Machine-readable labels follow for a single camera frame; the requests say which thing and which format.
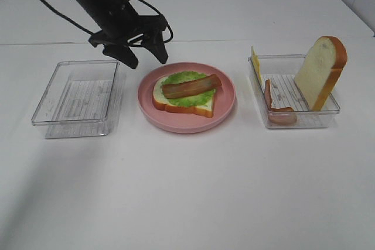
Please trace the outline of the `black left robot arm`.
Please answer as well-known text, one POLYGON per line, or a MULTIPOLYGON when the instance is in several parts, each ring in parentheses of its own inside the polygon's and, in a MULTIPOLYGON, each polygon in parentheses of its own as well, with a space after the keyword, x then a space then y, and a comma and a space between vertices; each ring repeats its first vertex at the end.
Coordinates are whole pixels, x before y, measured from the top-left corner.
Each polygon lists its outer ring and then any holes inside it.
POLYGON ((165 64, 168 54, 163 31, 171 27, 162 13, 140 15, 130 4, 130 0, 76 0, 88 15, 100 27, 93 33, 74 20, 57 11, 45 0, 40 0, 52 12, 90 35, 89 43, 93 47, 103 45, 103 54, 123 62, 135 69, 138 59, 131 50, 141 47, 151 52, 156 59, 165 64))

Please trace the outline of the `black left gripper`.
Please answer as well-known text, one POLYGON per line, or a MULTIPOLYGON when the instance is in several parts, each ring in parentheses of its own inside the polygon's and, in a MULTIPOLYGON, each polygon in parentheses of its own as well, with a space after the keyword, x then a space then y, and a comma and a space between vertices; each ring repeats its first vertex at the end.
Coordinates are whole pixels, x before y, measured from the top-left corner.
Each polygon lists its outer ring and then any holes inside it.
POLYGON ((143 47, 165 64, 168 60, 163 40, 167 20, 155 7, 142 2, 155 11, 154 15, 140 15, 130 4, 131 0, 79 0, 79 4, 101 28, 93 33, 89 42, 103 44, 103 55, 112 57, 131 69, 136 69, 138 59, 129 47, 143 47))

